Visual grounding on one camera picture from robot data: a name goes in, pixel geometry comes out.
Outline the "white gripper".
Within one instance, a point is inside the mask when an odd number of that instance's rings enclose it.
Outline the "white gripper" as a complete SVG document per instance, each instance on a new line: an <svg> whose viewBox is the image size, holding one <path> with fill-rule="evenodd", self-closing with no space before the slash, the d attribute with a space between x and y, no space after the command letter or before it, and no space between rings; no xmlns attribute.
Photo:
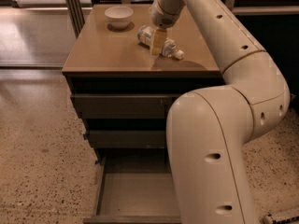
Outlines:
<svg viewBox="0 0 299 224"><path fill-rule="evenodd" d="M150 7L150 17L152 23L159 27L153 31L150 44L150 54L156 56L160 54L167 39L166 29L172 27L175 21L172 15L162 10L157 1L154 1Z"/></svg>

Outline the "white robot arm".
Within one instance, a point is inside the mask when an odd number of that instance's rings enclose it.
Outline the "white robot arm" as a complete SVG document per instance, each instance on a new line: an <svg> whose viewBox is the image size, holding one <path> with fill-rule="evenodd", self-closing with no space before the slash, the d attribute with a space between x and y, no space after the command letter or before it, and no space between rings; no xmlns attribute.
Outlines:
<svg viewBox="0 0 299 224"><path fill-rule="evenodd" d="M259 224L242 147L284 118L290 92L264 47L221 0L154 0L150 51L187 8L224 83L172 104L166 143L182 224Z"/></svg>

